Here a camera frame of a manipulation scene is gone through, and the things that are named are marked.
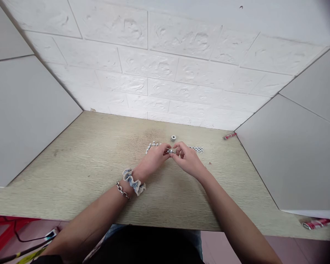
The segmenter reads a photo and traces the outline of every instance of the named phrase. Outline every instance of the person's right hand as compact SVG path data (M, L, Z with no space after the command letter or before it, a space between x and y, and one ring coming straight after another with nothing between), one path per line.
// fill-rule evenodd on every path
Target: person's right hand
M170 157L189 175L198 180L201 175L207 172L194 149L187 147L182 141L177 142L173 148L176 149L176 154L171 153Z

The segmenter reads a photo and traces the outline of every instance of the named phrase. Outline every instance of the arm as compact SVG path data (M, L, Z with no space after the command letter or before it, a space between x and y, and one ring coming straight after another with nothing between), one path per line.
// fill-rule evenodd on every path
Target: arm
M152 147L133 170L134 181L144 183L169 157L169 144ZM120 181L122 190L130 197L135 194L129 183ZM120 214L128 199L114 185L77 215L48 245L42 255L60 255L64 262L82 262L103 238Z
M281 263L261 232L238 207L213 175L204 167L195 150L183 142L174 145L173 160L195 177L208 195L222 230L242 263Z

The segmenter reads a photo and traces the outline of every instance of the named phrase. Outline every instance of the textured white wall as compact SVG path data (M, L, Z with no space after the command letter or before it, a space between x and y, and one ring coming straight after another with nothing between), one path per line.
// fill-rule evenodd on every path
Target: textured white wall
M330 45L130 2L3 0L84 110L207 128L235 130Z

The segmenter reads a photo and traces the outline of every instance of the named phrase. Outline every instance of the grey panel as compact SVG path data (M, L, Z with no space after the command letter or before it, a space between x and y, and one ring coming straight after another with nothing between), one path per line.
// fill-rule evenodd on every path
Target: grey panel
M277 95L237 135L281 210L330 210L330 123Z
M0 186L6 186L82 110L35 56L0 62Z
M0 7L0 60L32 54L33 51Z
M280 94L330 121L330 50Z

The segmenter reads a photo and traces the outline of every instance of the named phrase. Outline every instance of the finger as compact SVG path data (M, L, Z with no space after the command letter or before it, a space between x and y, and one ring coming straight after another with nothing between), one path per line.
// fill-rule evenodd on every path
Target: finger
M168 158L170 158L170 154L169 154L169 153L165 154L165 155L162 157L162 161L164 162L164 161L166 161Z
M173 148L176 148L176 147L180 147L181 148L181 151L183 151L184 154L186 154L187 150L189 150L189 147L187 147L187 145L185 143L183 143L182 141L177 142L173 146Z
M185 162L183 159L181 159L179 156L177 156L175 153L170 154L171 158L178 164L178 165L183 165Z
M167 143L161 143L161 145L159 145L158 148L161 149L163 152L165 152L167 151L167 149L171 148L171 145Z
M177 147L177 149L176 149L176 155L179 156L180 155L180 152L181 152L181 147Z

